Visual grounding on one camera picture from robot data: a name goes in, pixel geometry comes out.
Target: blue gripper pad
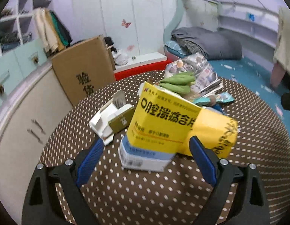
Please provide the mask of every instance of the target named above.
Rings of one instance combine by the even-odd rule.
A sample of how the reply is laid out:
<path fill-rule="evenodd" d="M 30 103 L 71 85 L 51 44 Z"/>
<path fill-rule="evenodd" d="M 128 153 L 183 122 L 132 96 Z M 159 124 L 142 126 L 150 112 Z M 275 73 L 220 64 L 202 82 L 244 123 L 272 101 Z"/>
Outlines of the blue gripper pad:
<path fill-rule="evenodd" d="M 215 187 L 217 183 L 216 167 L 204 151 L 203 145 L 197 137 L 193 136 L 190 138 L 189 147 L 203 178 L 207 183 Z"/>
<path fill-rule="evenodd" d="M 81 187 L 86 184 L 94 171 L 95 166 L 97 165 L 102 152 L 103 152 L 103 140 L 98 139 L 96 144 L 89 150 L 89 153 L 81 163 L 81 165 L 77 169 L 77 178 L 76 185 L 77 187 Z"/>

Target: screw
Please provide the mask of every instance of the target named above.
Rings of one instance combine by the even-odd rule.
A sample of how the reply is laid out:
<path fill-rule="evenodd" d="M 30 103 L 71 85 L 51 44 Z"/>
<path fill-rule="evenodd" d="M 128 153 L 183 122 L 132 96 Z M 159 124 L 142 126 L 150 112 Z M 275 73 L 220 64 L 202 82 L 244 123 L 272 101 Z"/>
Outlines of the screw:
<path fill-rule="evenodd" d="M 253 164 L 253 163 L 250 163 L 250 164 L 249 164 L 249 167 L 250 167 L 250 169 L 252 169 L 252 170 L 256 169 L 256 165 Z"/>
<path fill-rule="evenodd" d="M 73 160 L 72 159 L 68 159 L 65 161 L 66 166 L 71 166 L 73 164 Z"/>
<path fill-rule="evenodd" d="M 228 161 L 226 159 L 221 159 L 220 160 L 220 163 L 223 165 L 223 166 L 226 166 L 228 164 Z"/>
<path fill-rule="evenodd" d="M 37 165 L 37 169 L 39 169 L 39 170 L 41 170 L 43 167 L 44 167 L 44 164 L 43 164 L 43 163 L 39 163 L 39 164 Z"/>

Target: plastic bag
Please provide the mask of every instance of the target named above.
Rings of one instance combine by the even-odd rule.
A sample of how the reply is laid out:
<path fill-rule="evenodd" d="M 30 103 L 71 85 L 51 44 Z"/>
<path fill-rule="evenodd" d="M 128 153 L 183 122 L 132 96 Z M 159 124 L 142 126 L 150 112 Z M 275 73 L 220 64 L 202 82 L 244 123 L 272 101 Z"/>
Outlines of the plastic bag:
<path fill-rule="evenodd" d="M 122 66 L 128 63 L 129 56 L 123 50 L 118 50 L 117 53 L 112 52 L 112 56 L 115 59 L 115 64 Z"/>
<path fill-rule="evenodd" d="M 169 78 L 174 74 L 189 71 L 194 72 L 196 78 L 196 83 L 191 86 L 191 91 L 194 93 L 205 92 L 220 84 L 220 79 L 218 79 L 213 67 L 200 53 L 190 55 L 166 65 L 164 77 Z"/>

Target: polka dot tablecloth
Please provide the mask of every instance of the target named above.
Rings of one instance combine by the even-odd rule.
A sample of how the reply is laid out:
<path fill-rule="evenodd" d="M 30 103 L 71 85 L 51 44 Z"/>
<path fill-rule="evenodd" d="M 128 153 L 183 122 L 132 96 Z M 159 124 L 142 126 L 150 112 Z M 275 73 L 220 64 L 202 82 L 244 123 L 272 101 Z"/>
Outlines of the polka dot tablecloth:
<path fill-rule="evenodd" d="M 128 103 L 137 104 L 137 90 L 148 78 L 158 81 L 164 71 L 151 71 L 117 81 L 80 101 L 61 121 L 46 144 L 40 161 L 46 166 L 61 165 L 92 144 L 95 134 L 88 122 L 95 113 L 123 89 Z M 290 139 L 279 117 L 245 86 L 222 79 L 224 91 L 236 100 L 224 107 L 238 122 L 239 134 L 228 160 L 235 165 L 255 163 L 263 179 L 271 223 L 276 223 L 290 205 Z M 168 225 L 189 224 L 200 213 L 212 187 L 205 182 L 194 160 L 175 156 L 164 172 L 124 169 L 118 147 L 126 130 L 106 146 L 88 184 L 81 192 L 101 224 Z M 234 198 L 232 184 L 218 223 L 224 221 Z M 56 185 L 65 218 L 75 223 Z"/>

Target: drawer handle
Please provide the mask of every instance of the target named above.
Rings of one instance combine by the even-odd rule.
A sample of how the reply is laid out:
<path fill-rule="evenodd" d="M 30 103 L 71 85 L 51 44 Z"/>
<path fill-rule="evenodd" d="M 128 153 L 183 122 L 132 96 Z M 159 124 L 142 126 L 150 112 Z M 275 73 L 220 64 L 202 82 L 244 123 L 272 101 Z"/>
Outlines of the drawer handle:
<path fill-rule="evenodd" d="M 6 71 L 0 76 L 0 95 L 4 93 L 3 82 L 10 76 L 10 71 Z"/>
<path fill-rule="evenodd" d="M 36 133 L 33 132 L 32 129 L 27 129 L 27 132 L 30 133 L 30 134 L 32 134 L 34 137 L 36 137 L 36 138 L 37 138 L 37 141 L 38 141 L 40 144 L 43 144 L 43 142 L 41 141 L 41 139 L 39 138 L 39 136 L 37 136 Z"/>
<path fill-rule="evenodd" d="M 32 56 L 30 57 L 30 60 L 34 63 L 34 64 L 38 64 L 39 63 L 39 56 L 38 53 L 34 53 L 32 54 Z"/>
<path fill-rule="evenodd" d="M 3 84 L 0 84 L 0 95 L 3 95 L 4 93 L 4 87 Z"/>
<path fill-rule="evenodd" d="M 37 120 L 32 119 L 31 121 L 40 128 L 42 134 L 46 134 L 42 126 L 37 122 Z"/>

